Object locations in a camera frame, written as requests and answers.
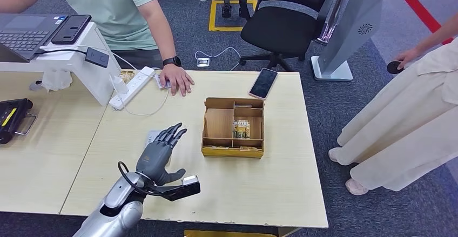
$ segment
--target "woman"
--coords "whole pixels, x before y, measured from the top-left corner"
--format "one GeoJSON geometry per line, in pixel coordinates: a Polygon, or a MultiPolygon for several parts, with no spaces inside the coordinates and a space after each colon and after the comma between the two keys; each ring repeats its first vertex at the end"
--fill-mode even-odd
{"type": "MultiPolygon", "coordinates": [[[[458,14],[415,48],[398,69],[458,35],[458,14]]],[[[359,163],[345,183],[354,195],[399,191],[458,156],[458,39],[428,53],[388,83],[343,129],[329,157],[359,163]]]]}

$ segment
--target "white shoe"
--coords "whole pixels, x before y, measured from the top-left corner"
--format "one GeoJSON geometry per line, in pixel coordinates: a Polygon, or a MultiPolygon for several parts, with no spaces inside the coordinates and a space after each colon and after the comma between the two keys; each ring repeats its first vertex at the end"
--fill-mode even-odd
{"type": "Polygon", "coordinates": [[[332,148],[328,151],[328,155],[331,161],[337,162],[337,151],[340,150],[342,147],[332,148]]]}
{"type": "Polygon", "coordinates": [[[347,182],[345,182],[345,186],[347,187],[347,190],[353,195],[364,195],[369,192],[369,189],[365,188],[354,179],[347,180],[347,182]]]}

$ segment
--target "robot finger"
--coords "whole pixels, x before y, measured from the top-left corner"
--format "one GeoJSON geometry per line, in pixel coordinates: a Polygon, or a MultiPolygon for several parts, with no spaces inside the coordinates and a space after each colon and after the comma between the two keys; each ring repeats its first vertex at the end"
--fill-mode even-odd
{"type": "Polygon", "coordinates": [[[175,137],[169,142],[169,144],[172,146],[172,148],[175,147],[175,145],[178,143],[178,140],[187,132],[187,129],[183,129],[177,133],[175,137]]]}
{"type": "Polygon", "coordinates": [[[154,141],[158,141],[163,135],[165,135],[165,132],[166,132],[166,131],[167,131],[167,130],[162,130],[162,131],[158,134],[158,136],[156,136],[156,138],[154,139],[154,141]]]}
{"type": "Polygon", "coordinates": [[[164,141],[164,139],[167,137],[168,133],[173,129],[173,126],[170,126],[169,128],[163,130],[161,133],[160,133],[160,137],[158,139],[158,141],[164,141]]]}
{"type": "Polygon", "coordinates": [[[170,141],[173,139],[173,137],[175,136],[175,133],[177,133],[178,131],[178,128],[180,128],[182,126],[183,123],[178,123],[176,125],[174,125],[174,127],[172,128],[172,130],[167,134],[167,136],[165,137],[164,139],[164,142],[166,143],[170,143],[170,141]]]}

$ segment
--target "black smartwatch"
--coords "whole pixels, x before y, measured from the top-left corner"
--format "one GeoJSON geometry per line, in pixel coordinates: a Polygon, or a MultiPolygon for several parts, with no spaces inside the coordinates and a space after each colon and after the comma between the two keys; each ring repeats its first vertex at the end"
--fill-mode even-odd
{"type": "Polygon", "coordinates": [[[178,56],[175,56],[175,57],[169,58],[169,59],[165,59],[162,62],[162,65],[165,66],[165,65],[171,64],[171,63],[174,64],[177,67],[181,67],[181,60],[180,60],[180,58],[178,58],[178,56]]]}

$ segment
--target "wooden table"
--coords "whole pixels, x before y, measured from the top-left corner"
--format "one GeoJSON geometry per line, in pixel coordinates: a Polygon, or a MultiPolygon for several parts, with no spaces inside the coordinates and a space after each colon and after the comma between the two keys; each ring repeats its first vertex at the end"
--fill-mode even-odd
{"type": "MultiPolygon", "coordinates": [[[[89,215],[120,177],[117,162],[135,169],[149,130],[183,122],[188,132],[166,169],[185,168],[186,175],[197,175],[201,193],[175,202],[148,197],[144,219],[279,226],[282,235],[296,227],[328,227],[299,74],[280,73],[265,102],[261,159],[205,158],[201,153],[205,99],[248,98],[258,73],[189,74],[196,81],[193,92],[169,96],[153,116],[106,110],[62,214],[89,215]]],[[[128,104],[129,111],[152,112],[165,94],[150,81],[128,104]]]]}
{"type": "Polygon", "coordinates": [[[65,90],[30,91],[42,77],[0,72],[0,100],[29,98],[38,115],[27,136],[0,146],[0,211],[60,213],[105,111],[76,77],[65,90]]]}

